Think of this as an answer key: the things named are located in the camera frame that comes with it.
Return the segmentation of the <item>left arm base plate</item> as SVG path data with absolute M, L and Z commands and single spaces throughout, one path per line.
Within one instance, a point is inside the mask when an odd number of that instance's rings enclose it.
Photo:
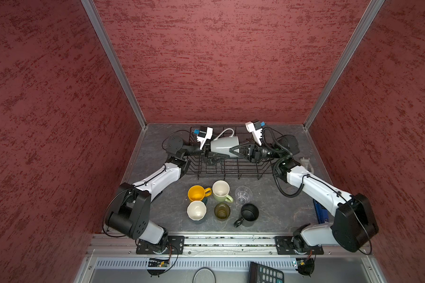
M 162 238 L 159 244 L 152 244 L 148 241 L 138 239 L 136 241 L 137 255 L 181 255 L 185 244 L 184 236 L 169 235 Z

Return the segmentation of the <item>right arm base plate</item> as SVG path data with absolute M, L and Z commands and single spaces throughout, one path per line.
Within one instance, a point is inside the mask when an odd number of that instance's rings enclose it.
M 322 246 L 310 246 L 300 236 L 275 237 L 275 247 L 278 255 L 323 255 Z

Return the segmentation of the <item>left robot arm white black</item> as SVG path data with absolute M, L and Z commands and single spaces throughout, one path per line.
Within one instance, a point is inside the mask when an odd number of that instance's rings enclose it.
M 149 220 L 152 201 L 170 184 L 183 177 L 190 166 L 190 156 L 206 155 L 209 138 L 197 138 L 197 144 L 187 143 L 179 136 L 172 136 L 166 147 L 167 159 L 156 172 L 143 180 L 122 183 L 108 205 L 104 225 L 124 236 L 145 241 L 156 248 L 168 246 L 168 232 Z

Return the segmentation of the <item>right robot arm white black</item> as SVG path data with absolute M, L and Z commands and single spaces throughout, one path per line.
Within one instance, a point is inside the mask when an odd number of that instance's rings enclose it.
M 298 228 L 289 244 L 295 252 L 306 254 L 319 245 L 339 245 L 349 252 L 357 252 L 378 234 L 379 227 L 369 199 L 360 193 L 353 195 L 332 186 L 295 160 L 294 155 L 300 150 L 294 136 L 284 135 L 273 143 L 248 141 L 231 147 L 229 151 L 252 163 L 274 159 L 272 175 L 275 182 L 284 181 L 297 188 L 294 193 L 281 189 L 283 196 L 295 198 L 305 193 L 333 216 L 332 223 L 307 224 Z

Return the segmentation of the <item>white ceramic mug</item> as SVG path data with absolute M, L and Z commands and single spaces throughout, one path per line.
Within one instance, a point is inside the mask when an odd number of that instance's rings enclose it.
M 225 136 L 224 133 L 227 131 L 231 131 L 231 135 Z M 229 158 L 236 158 L 235 155 L 230 154 L 230 148 L 239 144 L 240 142 L 238 137 L 235 136 L 235 131 L 232 128 L 227 128 L 210 142 L 210 150 L 213 153 L 228 155 Z

